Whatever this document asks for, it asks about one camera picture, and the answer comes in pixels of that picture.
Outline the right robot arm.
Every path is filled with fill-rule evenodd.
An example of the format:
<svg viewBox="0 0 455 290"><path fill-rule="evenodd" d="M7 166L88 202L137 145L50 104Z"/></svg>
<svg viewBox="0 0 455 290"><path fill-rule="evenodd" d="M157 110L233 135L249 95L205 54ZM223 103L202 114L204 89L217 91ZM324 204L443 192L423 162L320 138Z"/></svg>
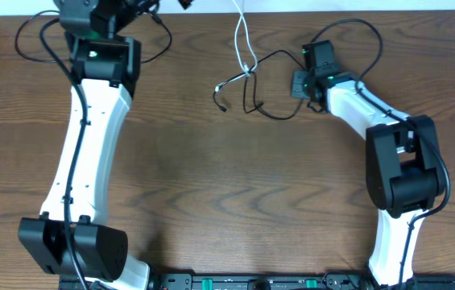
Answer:
<svg viewBox="0 0 455 290"><path fill-rule="evenodd" d="M347 123L366 143L366 188L378 210L368 269L376 288L412 285L412 258L425 218L448 203L451 184L434 121L412 117L379 99L336 61L328 40L303 45L305 66L294 88L309 107Z"/></svg>

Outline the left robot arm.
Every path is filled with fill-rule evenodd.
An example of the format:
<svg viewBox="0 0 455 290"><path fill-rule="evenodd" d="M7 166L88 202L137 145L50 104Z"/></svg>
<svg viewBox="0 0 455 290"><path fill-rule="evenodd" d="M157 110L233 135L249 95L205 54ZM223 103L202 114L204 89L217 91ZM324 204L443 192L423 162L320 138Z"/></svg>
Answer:
<svg viewBox="0 0 455 290"><path fill-rule="evenodd" d="M108 226L108 184L130 109L141 43L121 35L157 1L63 0L57 22L70 52L60 68L71 83L71 113L56 176L19 241L40 268L73 289L147 289L151 270L128 252L128 237Z"/></svg>

